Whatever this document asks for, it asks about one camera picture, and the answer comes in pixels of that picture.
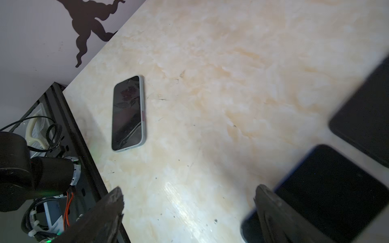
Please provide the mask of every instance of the beige plastic object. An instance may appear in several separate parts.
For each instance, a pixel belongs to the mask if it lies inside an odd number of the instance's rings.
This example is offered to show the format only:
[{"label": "beige plastic object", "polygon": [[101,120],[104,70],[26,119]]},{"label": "beige plastic object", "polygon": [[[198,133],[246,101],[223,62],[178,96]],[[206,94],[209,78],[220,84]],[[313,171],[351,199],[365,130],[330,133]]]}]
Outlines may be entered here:
[{"label": "beige plastic object", "polygon": [[40,138],[33,138],[32,137],[32,131],[34,129],[35,123],[37,122],[38,118],[32,118],[28,122],[27,128],[26,128],[26,141],[27,141],[27,146],[31,146],[33,143],[38,142],[43,149],[48,149],[49,146],[47,144],[46,139],[40,139]]}]

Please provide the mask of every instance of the marble pattern tabletop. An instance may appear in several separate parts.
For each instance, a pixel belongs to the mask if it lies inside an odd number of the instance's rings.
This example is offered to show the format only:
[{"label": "marble pattern tabletop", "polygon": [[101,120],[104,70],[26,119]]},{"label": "marble pattern tabletop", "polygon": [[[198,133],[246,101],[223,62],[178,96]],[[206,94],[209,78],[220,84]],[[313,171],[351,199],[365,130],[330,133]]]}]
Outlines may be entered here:
[{"label": "marble pattern tabletop", "polygon": [[[389,186],[328,128],[389,51],[388,25],[387,0],[147,0],[64,91],[131,242],[243,242],[256,186],[319,143]],[[134,75],[147,140],[116,153],[113,88]]]}]

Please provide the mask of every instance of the red wire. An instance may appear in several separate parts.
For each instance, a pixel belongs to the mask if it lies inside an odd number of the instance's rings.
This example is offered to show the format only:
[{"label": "red wire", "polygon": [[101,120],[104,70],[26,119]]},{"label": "red wire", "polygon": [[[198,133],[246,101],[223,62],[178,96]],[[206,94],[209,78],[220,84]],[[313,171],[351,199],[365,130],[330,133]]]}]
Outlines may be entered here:
[{"label": "red wire", "polygon": [[63,214],[63,230],[65,230],[65,219],[66,219],[66,209],[68,208],[68,201],[69,201],[69,193],[66,192],[66,208],[65,213]]},{"label": "red wire", "polygon": [[68,218],[68,211],[69,211],[70,204],[72,203],[73,198],[74,198],[74,193],[72,192],[72,197],[71,197],[70,200],[69,200],[68,209],[67,209],[67,211],[66,211],[66,222],[67,222],[68,226],[70,226],[69,218]]}]

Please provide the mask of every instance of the phone with white edge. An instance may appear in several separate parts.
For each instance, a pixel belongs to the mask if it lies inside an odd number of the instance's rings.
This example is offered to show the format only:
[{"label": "phone with white edge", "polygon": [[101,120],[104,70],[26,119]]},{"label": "phone with white edge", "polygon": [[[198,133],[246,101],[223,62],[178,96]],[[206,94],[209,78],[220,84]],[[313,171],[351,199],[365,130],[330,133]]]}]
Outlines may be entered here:
[{"label": "phone with white edge", "polygon": [[112,110],[112,150],[121,152],[146,141],[144,82],[140,75],[116,84]]}]

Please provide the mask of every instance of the black silhouette wall sticker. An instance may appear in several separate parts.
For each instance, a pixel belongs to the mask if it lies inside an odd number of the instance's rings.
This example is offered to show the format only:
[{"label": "black silhouette wall sticker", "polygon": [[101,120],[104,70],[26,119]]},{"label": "black silhouette wall sticker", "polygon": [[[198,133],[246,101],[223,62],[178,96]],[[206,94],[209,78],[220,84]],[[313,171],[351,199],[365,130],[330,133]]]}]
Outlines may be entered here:
[{"label": "black silhouette wall sticker", "polygon": [[88,51],[86,47],[86,41],[91,36],[91,31],[95,33],[102,41],[109,41],[112,36],[116,33],[105,32],[104,27],[100,22],[95,19],[101,20],[108,19],[110,14],[114,14],[117,10],[119,2],[124,3],[124,0],[114,0],[113,4],[97,3],[95,1],[83,0],[57,0],[64,5],[72,17],[72,25],[74,30],[79,34],[75,43],[77,48],[80,50],[77,54],[77,65],[78,68],[82,61],[81,57]]}]

